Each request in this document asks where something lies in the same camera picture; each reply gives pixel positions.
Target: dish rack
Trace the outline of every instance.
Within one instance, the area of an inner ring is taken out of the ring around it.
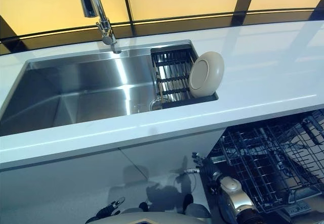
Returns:
[[[156,75],[157,101],[155,102],[159,102],[151,106],[152,109],[165,109],[218,99],[216,93],[201,98],[195,98],[190,93],[190,70],[197,59],[191,45],[154,48],[151,50],[151,58]]]
[[[260,212],[324,191],[324,110],[228,127],[210,155],[224,154]]]

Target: dishwasher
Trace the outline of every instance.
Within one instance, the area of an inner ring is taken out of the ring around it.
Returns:
[[[324,109],[230,126],[208,159],[227,163],[259,213],[293,217],[324,192],[323,128]]]

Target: faucet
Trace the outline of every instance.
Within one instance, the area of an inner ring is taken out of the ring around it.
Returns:
[[[86,18],[94,18],[100,16],[99,22],[96,23],[101,34],[102,41],[106,45],[110,45],[112,50],[115,52],[115,44],[117,40],[113,34],[112,28],[109,23],[109,19],[105,15],[100,0],[81,0],[83,12]]]

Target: dishwasher rack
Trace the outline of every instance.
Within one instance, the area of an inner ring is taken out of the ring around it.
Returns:
[[[191,45],[184,44],[151,50],[156,75],[157,97],[160,107],[171,108],[217,100],[216,92],[211,96],[195,98],[189,90],[190,70],[197,59]]]
[[[225,156],[260,212],[324,191],[324,110],[228,127],[211,154]]]

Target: sink basin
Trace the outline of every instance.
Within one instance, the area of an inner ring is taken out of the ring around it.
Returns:
[[[216,100],[188,91],[196,58],[185,40],[26,61],[1,108],[0,136]]]

